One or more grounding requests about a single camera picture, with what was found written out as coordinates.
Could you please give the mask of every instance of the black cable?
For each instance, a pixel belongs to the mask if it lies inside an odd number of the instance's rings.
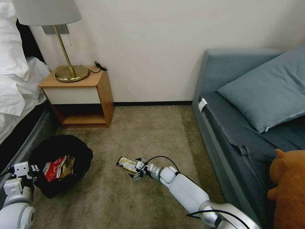
[[[152,159],[155,159],[155,158],[157,158],[157,157],[164,157],[164,158],[170,160],[170,161],[174,164],[174,166],[176,167],[178,173],[181,173],[181,172],[179,171],[178,167],[176,166],[176,164],[172,161],[172,159],[170,159],[170,158],[168,158],[168,157],[166,157],[166,156],[155,156],[155,157],[152,157],[151,159],[149,159],[149,160],[147,161],[147,163],[150,162]],[[193,181],[191,178],[189,178],[187,175],[185,175],[185,174],[183,174],[183,175],[184,175],[185,177],[187,177],[188,179],[190,179],[195,185],[197,185],[196,182]]]
[[[92,71],[92,70],[90,70],[90,69],[89,69],[89,71],[90,71],[90,72],[93,72],[93,73],[99,73],[99,72],[101,71],[101,69],[100,69],[98,72],[94,72],[94,71]]]
[[[149,160],[147,161],[147,163],[150,162],[152,159],[155,159],[155,158],[157,158],[157,157],[164,157],[164,158],[170,160],[170,161],[173,163],[173,165],[176,167],[177,171],[180,173],[180,171],[179,171],[178,167],[176,166],[176,164],[175,164],[170,158],[168,158],[168,157],[166,157],[166,156],[155,156],[155,157],[152,157],[151,159],[149,159]]]
[[[200,213],[206,213],[206,212],[219,212],[219,213],[224,213],[224,214],[230,215],[230,216],[234,217],[235,219],[237,219],[238,221],[240,221],[247,229],[250,229],[248,227],[248,225],[244,221],[242,221],[239,217],[237,217],[236,215],[234,215],[234,214],[232,214],[230,212],[223,211],[223,210],[214,210],[214,209],[213,210],[202,210],[202,211],[197,211],[197,212],[193,212],[193,213],[187,214],[186,216],[192,217],[192,218],[196,218],[196,219],[200,219],[199,217],[194,216],[194,215],[200,214]]]
[[[94,72],[94,71],[92,71],[92,70],[89,69],[90,72],[99,73],[101,70],[103,70],[103,71],[105,71],[105,72],[108,71],[107,68],[102,67],[102,66],[100,65],[100,63],[98,63],[97,61],[95,61],[94,64],[95,64],[96,67],[99,68],[99,71],[98,71],[98,72]]]

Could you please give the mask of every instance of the brass lamp base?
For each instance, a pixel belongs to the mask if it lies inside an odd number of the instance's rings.
[[[84,66],[62,67],[55,72],[56,79],[61,82],[75,82],[86,78],[89,69]]]

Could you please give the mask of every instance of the sofa armrest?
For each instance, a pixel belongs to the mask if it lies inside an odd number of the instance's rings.
[[[277,49],[207,49],[203,55],[193,101],[215,92],[243,74],[281,55]]]

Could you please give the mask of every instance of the sofa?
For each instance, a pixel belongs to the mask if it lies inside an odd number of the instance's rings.
[[[305,118],[282,123],[260,134],[216,90],[282,53],[275,49],[206,50],[192,102],[226,202],[268,229],[273,228],[275,210],[275,203],[267,199],[267,191],[274,187],[269,167],[276,148],[289,151],[305,147],[294,141],[305,139]],[[200,111],[198,104],[202,98],[207,105]]]

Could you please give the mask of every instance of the beige carpet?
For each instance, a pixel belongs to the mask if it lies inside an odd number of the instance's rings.
[[[79,137],[93,150],[93,160],[86,175],[65,193],[47,199],[35,189],[34,229],[208,228],[186,217],[160,182],[149,177],[133,181],[115,165],[121,156],[170,157],[212,201],[224,202],[190,106],[116,107],[109,129],[60,128],[58,134]],[[165,158],[153,163],[171,165]]]

